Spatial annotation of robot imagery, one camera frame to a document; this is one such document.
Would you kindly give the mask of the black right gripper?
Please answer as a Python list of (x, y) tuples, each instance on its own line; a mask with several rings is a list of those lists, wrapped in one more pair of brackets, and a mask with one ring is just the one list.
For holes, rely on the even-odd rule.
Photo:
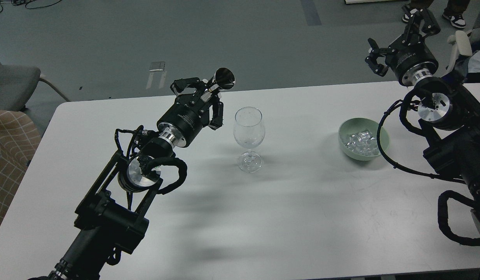
[[(429, 74), (437, 72), (438, 61), (426, 46), (425, 38), (439, 34), (441, 27), (427, 8), (415, 13), (403, 8), (403, 12), (408, 16), (403, 37), (398, 37), (384, 48), (368, 38), (370, 49), (365, 62), (374, 74), (384, 77), (390, 68), (400, 85), (412, 86), (418, 80), (413, 78), (417, 71), (426, 69)], [(379, 58), (384, 58), (384, 64), (378, 62)]]

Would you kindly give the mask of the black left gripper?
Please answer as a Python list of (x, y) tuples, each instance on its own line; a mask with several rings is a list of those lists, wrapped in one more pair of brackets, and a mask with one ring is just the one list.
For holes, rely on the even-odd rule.
[[(223, 126), (224, 103), (218, 95), (211, 95), (206, 82), (197, 77), (178, 79), (171, 85), (176, 95), (173, 105), (158, 119), (157, 128), (162, 137), (167, 137), (173, 147), (188, 147), (198, 133), (208, 126), (217, 130)], [(184, 93), (192, 88), (192, 94)]]

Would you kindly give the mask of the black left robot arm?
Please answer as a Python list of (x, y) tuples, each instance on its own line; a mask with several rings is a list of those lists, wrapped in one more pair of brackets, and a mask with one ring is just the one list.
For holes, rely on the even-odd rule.
[(145, 237), (145, 215), (156, 195), (177, 189), (188, 175), (174, 148), (188, 147), (206, 126), (222, 126), (220, 92), (234, 85), (235, 77), (221, 69), (210, 80), (176, 80), (170, 87), (176, 98), (156, 130), (117, 129), (116, 152), (76, 208), (79, 234), (53, 271), (38, 278), (98, 280), (105, 264), (132, 254)]

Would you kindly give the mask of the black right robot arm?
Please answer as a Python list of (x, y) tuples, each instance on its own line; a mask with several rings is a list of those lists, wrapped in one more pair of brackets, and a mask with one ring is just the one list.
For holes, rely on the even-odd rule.
[[(428, 9), (409, 12), (405, 30), (386, 48), (368, 39), (370, 69), (384, 76), (391, 69), (398, 83), (412, 87), (402, 100), (395, 101), (384, 112), (376, 133), (378, 149), (394, 168), (404, 172), (465, 184), (471, 198), (453, 190), (438, 197), (438, 226), (450, 240), (463, 246), (480, 247), (479, 238), (462, 237), (449, 226), (448, 200), (454, 199), (471, 208), (471, 216), (480, 234), (480, 102), (464, 87), (473, 80), (469, 60), (480, 52), (480, 37), (471, 47), (472, 31), (457, 31), (448, 39), (452, 45), (451, 60), (443, 77), (434, 74), (438, 61), (425, 44), (425, 39), (440, 32), (440, 26)], [(424, 137), (428, 148), (423, 156), (435, 173), (424, 173), (393, 161), (381, 144), (381, 131), (386, 118), (399, 109), (399, 119), (410, 132)]]

